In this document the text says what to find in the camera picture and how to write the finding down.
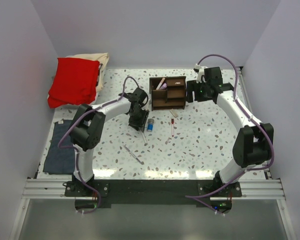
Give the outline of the blue grey stamp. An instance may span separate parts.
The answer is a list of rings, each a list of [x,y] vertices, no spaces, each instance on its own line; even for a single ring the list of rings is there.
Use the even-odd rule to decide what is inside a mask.
[[[149,118],[148,122],[147,122],[147,131],[148,132],[152,132],[153,128],[154,128],[154,119],[153,118]]]

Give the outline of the white pen peach cap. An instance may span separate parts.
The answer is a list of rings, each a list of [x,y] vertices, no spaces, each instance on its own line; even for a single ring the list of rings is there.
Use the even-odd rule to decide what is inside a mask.
[[[147,141],[147,139],[146,139],[146,137],[145,137],[144,132],[141,132],[141,136],[142,136],[142,139],[143,139],[143,141],[144,141],[144,144],[148,144],[148,141]]]

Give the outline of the brown wooden desk organizer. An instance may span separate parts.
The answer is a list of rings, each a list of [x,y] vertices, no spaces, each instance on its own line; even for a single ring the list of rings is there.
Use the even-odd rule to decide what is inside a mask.
[[[166,84],[166,88],[157,89],[163,78],[162,83]],[[183,110],[186,106],[186,90],[185,76],[150,77],[151,110]]]

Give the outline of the red white marker pen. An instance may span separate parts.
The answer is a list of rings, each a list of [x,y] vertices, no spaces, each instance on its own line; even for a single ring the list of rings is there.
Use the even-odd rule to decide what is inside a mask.
[[[174,133],[174,123],[175,123],[175,119],[172,118],[171,119],[171,136],[174,137],[175,133]]]

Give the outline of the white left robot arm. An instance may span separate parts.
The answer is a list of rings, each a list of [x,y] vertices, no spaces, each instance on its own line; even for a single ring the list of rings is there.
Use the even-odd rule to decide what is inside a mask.
[[[128,115],[128,126],[143,133],[149,116],[149,111],[144,109],[148,100],[147,93],[138,87],[132,93],[123,92],[102,104],[79,106],[69,136],[76,150],[73,177],[79,181],[75,189],[82,196],[89,196],[94,190],[93,151],[101,140],[105,122]]]

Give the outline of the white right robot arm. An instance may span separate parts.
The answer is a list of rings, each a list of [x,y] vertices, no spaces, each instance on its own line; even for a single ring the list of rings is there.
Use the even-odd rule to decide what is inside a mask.
[[[235,86],[225,83],[219,67],[204,68],[195,65],[195,80],[186,83],[189,103],[213,101],[231,120],[237,136],[232,148],[232,159],[213,178],[213,192],[220,197],[230,190],[230,184],[254,167],[273,162],[274,128],[255,118],[236,94]]]

